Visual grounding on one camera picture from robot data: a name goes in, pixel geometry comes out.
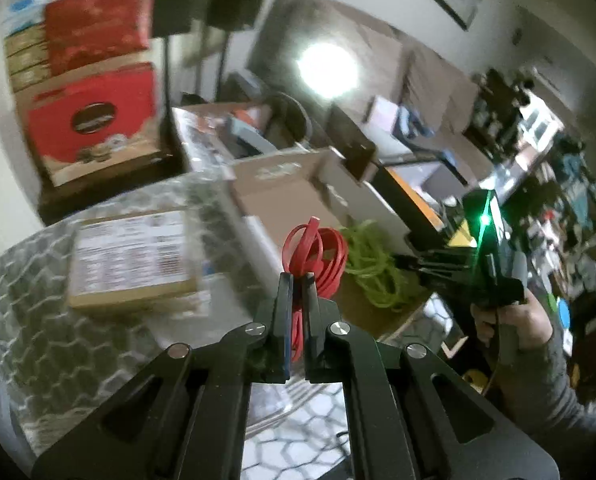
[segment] red cable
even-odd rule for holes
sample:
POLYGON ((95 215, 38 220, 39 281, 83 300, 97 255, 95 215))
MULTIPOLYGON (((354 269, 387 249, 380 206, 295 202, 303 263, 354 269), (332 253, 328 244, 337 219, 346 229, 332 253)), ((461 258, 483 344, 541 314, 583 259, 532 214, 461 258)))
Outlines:
MULTIPOLYGON (((319 218, 312 216, 308 224, 293 229, 283 245, 284 272, 301 278, 313 272, 316 278, 316 291, 320 298, 328 300, 340 286, 340 278, 345 272, 349 249, 343 236, 330 227, 321 227, 319 218), (304 229, 298 244, 289 258, 289 245, 295 235, 304 229), (330 260, 324 260, 325 251, 334 251, 330 260)), ((291 362, 302 356, 302 304, 295 300, 291 317, 291 362)))

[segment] hand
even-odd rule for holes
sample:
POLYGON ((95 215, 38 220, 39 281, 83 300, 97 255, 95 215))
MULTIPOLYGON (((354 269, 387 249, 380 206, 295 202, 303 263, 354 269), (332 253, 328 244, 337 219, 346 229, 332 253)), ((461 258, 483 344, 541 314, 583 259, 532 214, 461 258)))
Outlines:
MULTIPOLYGON (((544 308, 530 290, 525 290, 527 303, 504 306, 498 309, 501 324, 512 325, 518 330, 520 350, 531 350, 546 344, 553 334, 553 327, 544 308)), ((482 310, 471 305, 471 315, 476 321, 476 331, 487 347, 495 334, 495 311, 482 310)))

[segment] speaker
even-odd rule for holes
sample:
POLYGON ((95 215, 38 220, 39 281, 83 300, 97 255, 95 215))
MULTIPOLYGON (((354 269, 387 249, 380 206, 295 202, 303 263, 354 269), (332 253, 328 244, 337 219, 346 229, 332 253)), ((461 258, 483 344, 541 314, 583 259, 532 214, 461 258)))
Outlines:
POLYGON ((206 24, 228 32, 252 28, 263 0, 211 0, 206 24))
POLYGON ((152 38, 165 38, 191 31, 193 0, 154 0, 152 38))

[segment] green rope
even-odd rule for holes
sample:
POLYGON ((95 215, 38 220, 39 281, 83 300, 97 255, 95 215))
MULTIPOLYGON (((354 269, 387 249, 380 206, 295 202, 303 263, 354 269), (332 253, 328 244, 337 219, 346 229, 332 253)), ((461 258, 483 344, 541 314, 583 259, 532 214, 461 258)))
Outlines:
POLYGON ((374 221, 341 229, 349 255, 345 272, 362 288, 367 300, 378 308, 401 308, 421 288, 417 276, 396 267, 384 249, 382 234, 374 221))

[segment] red box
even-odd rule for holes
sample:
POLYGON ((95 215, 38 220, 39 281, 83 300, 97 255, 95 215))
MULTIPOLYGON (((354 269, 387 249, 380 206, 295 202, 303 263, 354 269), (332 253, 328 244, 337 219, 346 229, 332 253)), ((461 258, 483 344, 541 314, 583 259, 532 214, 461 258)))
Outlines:
POLYGON ((149 48, 153 0, 57 0, 44 8, 53 75, 149 48))
POLYGON ((81 79, 40 94, 28 132, 56 186, 158 152, 151 63, 81 79))

